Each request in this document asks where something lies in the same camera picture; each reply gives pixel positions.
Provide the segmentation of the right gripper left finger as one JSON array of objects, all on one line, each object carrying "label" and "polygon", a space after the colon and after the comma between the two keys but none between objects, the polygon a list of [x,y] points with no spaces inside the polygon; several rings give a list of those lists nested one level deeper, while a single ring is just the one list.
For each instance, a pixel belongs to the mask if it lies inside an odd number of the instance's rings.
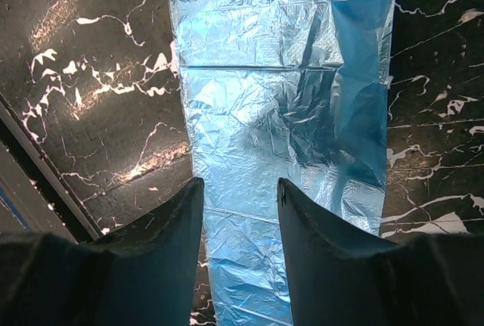
[{"label": "right gripper left finger", "polygon": [[3,325],[187,325],[204,183],[90,244],[49,233],[1,237]]}]

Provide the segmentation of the blue trash bag roll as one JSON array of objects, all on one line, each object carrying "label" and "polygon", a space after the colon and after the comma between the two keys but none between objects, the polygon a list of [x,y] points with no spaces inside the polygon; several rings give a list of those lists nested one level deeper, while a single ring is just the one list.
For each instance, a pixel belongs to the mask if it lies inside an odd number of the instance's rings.
[{"label": "blue trash bag roll", "polygon": [[395,0],[169,0],[220,325],[292,322],[277,183],[376,234]]}]

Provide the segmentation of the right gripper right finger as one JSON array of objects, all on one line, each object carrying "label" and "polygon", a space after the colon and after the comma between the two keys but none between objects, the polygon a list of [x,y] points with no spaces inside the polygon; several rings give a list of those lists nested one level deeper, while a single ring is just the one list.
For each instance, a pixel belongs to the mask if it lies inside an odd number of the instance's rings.
[{"label": "right gripper right finger", "polygon": [[483,238],[396,244],[326,210],[288,179],[278,218],[296,325],[481,325]]}]

